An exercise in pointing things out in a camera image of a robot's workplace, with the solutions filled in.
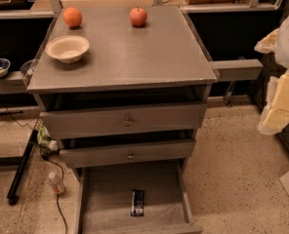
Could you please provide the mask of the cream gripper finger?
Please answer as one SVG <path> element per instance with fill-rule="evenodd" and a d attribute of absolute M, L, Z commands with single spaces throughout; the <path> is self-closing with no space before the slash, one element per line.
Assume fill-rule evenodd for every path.
<path fill-rule="evenodd" d="M 266 102 L 258 131 L 262 135 L 273 136 L 289 124 L 289 69 L 279 78 L 269 78 Z"/>
<path fill-rule="evenodd" d="M 262 54 L 273 53 L 275 49 L 275 43 L 276 43 L 276 37 L 277 37 L 278 31 L 279 29 L 276 28 L 271 33 L 269 33 L 266 37 L 260 40 L 254 47 L 254 50 Z"/>

